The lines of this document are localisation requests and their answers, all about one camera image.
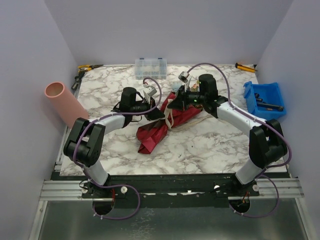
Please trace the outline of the beige printed ribbon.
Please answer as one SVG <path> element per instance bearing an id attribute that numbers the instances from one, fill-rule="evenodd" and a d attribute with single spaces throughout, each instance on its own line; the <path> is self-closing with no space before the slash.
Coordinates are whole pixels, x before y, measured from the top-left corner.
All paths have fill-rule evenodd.
<path id="1" fill-rule="evenodd" d="M 165 104 L 165 109 L 164 109 L 164 117 L 158 119 L 157 121 L 154 121 L 151 123 L 151 127 L 152 128 L 159 128 L 162 126 L 162 120 L 164 120 L 165 125 L 168 127 L 169 131 L 174 131 L 174 132 L 180 132 L 183 130 L 187 130 L 195 125 L 197 125 L 198 123 L 210 118 L 210 115 L 201 117 L 201 118 L 197 118 L 195 121 L 189 122 L 189 123 L 183 123 L 180 124 L 176 127 L 173 127 L 175 120 L 174 120 L 174 116 L 173 116 L 173 110 L 168 108 L 168 104 L 171 103 L 173 101 L 173 99 L 168 99 L 167 100 L 167 104 Z"/>

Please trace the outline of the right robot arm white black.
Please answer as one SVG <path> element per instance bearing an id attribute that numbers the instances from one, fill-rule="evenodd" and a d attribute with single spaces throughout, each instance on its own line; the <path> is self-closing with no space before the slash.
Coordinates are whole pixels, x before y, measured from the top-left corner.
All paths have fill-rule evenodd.
<path id="1" fill-rule="evenodd" d="M 237 108 L 228 98 L 219 95 L 213 75 L 199 76 L 199 90 L 191 91 L 191 76 L 183 71 L 178 77 L 184 84 L 179 87 L 175 98 L 167 105 L 169 109 L 185 111 L 190 106 L 201 107 L 213 117 L 226 121 L 249 138 L 249 160 L 236 173 L 230 183 L 230 191 L 241 196 L 251 183 L 270 164 L 278 161 L 288 152 L 283 141 L 280 123 L 265 120 Z"/>

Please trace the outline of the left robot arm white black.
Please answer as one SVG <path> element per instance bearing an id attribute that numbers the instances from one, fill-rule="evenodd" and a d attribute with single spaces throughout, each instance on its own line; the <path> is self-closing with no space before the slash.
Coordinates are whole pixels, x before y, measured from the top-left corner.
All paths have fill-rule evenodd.
<path id="1" fill-rule="evenodd" d="M 157 120 L 165 115 L 158 109 L 153 96 L 157 89 L 144 85 L 143 94 L 133 87 L 125 87 L 120 101 L 106 116 L 87 120 L 77 118 L 64 144 L 63 154 L 81 167 L 83 173 L 94 182 L 93 191 L 101 198 L 107 197 L 111 185 L 110 175 L 104 170 L 99 157 L 105 135 L 122 129 L 133 121 L 133 116 L 145 116 L 147 120 Z"/>

